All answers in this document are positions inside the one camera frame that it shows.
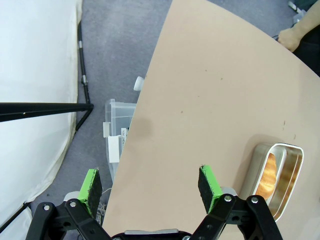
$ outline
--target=bread roll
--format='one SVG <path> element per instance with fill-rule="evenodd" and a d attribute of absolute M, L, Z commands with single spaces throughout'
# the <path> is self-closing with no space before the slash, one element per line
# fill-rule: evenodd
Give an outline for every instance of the bread roll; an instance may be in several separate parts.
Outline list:
<path fill-rule="evenodd" d="M 265 200 L 268 199 L 275 190 L 276 184 L 276 157 L 272 153 L 269 154 L 266 161 L 259 186 L 256 190 L 256 195 L 262 196 Z"/>

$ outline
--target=silver baking pan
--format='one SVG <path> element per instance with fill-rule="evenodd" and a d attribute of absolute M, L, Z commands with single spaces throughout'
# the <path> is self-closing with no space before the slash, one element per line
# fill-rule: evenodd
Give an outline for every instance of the silver baking pan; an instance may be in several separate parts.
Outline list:
<path fill-rule="evenodd" d="M 269 154 L 275 156 L 276 183 L 273 194 L 266 203 L 277 221 L 283 214 L 294 190 L 304 160 L 301 147 L 286 143 L 261 143 L 254 149 L 248 172 L 245 176 L 239 197 L 246 199 L 255 195 Z"/>

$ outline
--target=transparent storage box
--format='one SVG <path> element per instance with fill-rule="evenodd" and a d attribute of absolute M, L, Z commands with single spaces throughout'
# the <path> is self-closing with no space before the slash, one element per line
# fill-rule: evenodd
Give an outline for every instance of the transparent storage box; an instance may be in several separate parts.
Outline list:
<path fill-rule="evenodd" d="M 109 123 L 110 136 L 119 136 L 121 138 L 122 129 L 129 129 L 136 105 L 136 103 L 117 102 L 115 99 L 110 99 L 105 103 L 105 122 Z M 113 182 L 119 163 L 110 162 L 108 136 L 105 138 L 105 144 L 106 156 Z M 121 156 L 122 149 L 123 145 L 119 144 L 119 148 L 117 149 L 119 156 Z"/>

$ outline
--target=white curtain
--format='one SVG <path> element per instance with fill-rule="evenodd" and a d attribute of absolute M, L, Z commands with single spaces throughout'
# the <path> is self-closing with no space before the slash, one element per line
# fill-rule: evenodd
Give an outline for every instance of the white curtain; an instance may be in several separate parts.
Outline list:
<path fill-rule="evenodd" d="M 76 103 L 82 0 L 0 0 L 0 102 Z M 54 180 L 75 113 L 0 122 L 0 226 Z M 29 209 L 0 234 L 25 239 Z"/>

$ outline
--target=beige tabletop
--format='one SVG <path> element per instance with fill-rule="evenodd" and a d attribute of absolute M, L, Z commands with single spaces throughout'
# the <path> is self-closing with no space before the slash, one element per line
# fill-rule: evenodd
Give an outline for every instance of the beige tabletop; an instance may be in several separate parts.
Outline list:
<path fill-rule="evenodd" d="M 206 0 L 173 0 L 140 94 L 104 229 L 178 228 L 206 215 L 198 171 L 242 187 L 254 147 L 304 150 L 277 222 L 284 239 L 320 238 L 320 79 L 279 43 Z M 228 226 L 220 239 L 243 239 Z"/>

